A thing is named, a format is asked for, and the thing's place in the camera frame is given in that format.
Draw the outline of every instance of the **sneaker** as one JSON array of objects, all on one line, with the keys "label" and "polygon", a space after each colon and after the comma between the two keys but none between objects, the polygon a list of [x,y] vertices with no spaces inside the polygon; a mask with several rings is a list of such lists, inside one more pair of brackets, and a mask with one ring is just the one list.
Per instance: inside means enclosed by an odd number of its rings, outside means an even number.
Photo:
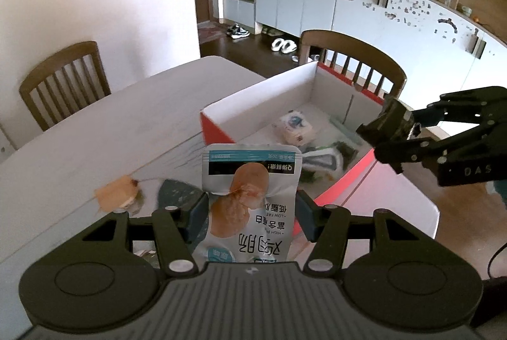
[{"label": "sneaker", "polygon": [[227,31],[226,31],[226,34],[227,35],[231,35],[232,33],[234,33],[239,27],[239,24],[238,23],[235,23],[234,25],[230,26]]},{"label": "sneaker", "polygon": [[245,30],[243,27],[238,26],[233,32],[231,32],[230,36],[234,39],[248,37],[250,32]]}]

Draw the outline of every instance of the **blue label strip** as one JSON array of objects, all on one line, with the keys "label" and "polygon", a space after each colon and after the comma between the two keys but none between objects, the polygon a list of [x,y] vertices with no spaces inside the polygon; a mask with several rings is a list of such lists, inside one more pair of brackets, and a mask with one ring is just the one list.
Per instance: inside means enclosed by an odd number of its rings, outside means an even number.
[{"label": "blue label strip", "polygon": [[287,161],[295,163],[294,151],[276,150],[211,150],[209,161]]}]

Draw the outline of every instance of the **white logo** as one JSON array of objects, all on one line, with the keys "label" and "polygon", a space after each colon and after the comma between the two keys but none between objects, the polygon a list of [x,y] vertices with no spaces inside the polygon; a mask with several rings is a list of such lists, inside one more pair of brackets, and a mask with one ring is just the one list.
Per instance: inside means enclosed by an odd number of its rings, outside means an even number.
[{"label": "white logo", "polygon": [[253,276],[255,273],[257,273],[259,271],[259,269],[257,267],[250,267],[250,268],[246,268],[245,271],[250,274],[250,276]]}]

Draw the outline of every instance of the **blue circular label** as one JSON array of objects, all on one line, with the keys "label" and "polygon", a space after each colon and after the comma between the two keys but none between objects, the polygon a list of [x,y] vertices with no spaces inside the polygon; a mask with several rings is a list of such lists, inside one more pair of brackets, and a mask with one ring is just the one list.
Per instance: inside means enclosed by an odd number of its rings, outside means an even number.
[{"label": "blue circular label", "polygon": [[210,247],[208,249],[208,261],[233,263],[234,258],[232,257],[231,252],[223,247]]}]

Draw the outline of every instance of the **black cable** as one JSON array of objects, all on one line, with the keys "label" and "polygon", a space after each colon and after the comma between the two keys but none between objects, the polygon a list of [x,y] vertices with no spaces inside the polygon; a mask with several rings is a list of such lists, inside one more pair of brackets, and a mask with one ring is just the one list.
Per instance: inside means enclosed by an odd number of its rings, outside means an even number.
[{"label": "black cable", "polygon": [[504,243],[503,246],[501,246],[496,252],[495,254],[493,254],[491,256],[491,258],[489,259],[489,263],[488,263],[488,276],[490,279],[493,278],[493,276],[491,276],[491,263],[493,263],[493,260],[496,258],[496,256],[498,256],[498,254],[500,254],[502,251],[505,250],[505,248],[507,247],[507,243]]}]

